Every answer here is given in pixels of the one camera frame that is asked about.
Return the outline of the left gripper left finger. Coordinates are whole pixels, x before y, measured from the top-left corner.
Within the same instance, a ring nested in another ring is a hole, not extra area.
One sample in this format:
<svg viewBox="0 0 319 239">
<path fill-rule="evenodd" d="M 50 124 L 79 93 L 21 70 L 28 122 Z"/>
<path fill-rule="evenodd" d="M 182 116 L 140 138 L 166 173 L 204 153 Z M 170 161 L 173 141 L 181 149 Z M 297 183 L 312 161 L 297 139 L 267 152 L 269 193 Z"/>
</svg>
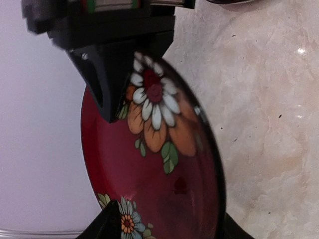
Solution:
<svg viewBox="0 0 319 239">
<path fill-rule="evenodd" d="M 120 239 L 121 217 L 119 205 L 111 200 L 101 213 L 76 239 Z"/>
</svg>

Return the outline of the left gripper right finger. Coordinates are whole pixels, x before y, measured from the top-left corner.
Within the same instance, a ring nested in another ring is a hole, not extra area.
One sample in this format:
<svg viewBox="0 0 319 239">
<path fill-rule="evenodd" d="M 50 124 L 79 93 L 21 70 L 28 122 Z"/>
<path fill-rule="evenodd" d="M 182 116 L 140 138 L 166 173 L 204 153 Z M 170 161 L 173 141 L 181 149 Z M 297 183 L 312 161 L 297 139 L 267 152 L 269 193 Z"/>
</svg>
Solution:
<svg viewBox="0 0 319 239">
<path fill-rule="evenodd" d="M 244 231 L 228 213 L 225 215 L 221 239 L 254 239 Z"/>
</svg>

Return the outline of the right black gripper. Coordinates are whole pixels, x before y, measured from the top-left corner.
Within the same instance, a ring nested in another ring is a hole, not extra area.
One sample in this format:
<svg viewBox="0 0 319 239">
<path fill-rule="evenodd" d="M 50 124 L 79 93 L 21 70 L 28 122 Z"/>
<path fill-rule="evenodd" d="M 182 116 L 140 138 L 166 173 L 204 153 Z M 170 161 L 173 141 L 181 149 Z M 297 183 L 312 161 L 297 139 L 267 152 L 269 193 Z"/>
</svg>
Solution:
<svg viewBox="0 0 319 239">
<path fill-rule="evenodd" d="M 100 116 L 112 123 L 133 68 L 135 41 L 151 34 L 148 52 L 163 57 L 174 38 L 174 10 L 193 0 L 23 0 L 28 31 L 46 33 L 68 52 Z"/>
</svg>

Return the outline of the small black square plate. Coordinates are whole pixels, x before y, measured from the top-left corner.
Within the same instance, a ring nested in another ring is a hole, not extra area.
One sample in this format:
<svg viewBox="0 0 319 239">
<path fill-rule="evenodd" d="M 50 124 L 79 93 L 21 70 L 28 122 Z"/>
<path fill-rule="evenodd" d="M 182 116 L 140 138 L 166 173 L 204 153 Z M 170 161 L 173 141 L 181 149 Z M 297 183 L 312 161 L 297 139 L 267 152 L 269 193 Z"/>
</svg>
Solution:
<svg viewBox="0 0 319 239">
<path fill-rule="evenodd" d="M 216 239 L 224 182 L 200 105 L 164 60 L 137 51 L 113 123 L 91 93 L 82 102 L 81 139 L 95 197 L 116 203 L 120 239 Z"/>
</svg>

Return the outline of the black striped rim plate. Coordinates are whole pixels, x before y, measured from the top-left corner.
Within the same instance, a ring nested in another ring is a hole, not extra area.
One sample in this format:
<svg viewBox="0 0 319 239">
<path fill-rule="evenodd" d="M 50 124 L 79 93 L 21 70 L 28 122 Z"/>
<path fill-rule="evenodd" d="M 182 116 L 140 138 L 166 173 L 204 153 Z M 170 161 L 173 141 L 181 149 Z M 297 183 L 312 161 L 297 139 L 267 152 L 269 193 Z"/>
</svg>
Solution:
<svg viewBox="0 0 319 239">
<path fill-rule="evenodd" d="M 218 5 L 242 4 L 252 2 L 254 0 L 207 0 L 210 3 Z"/>
</svg>

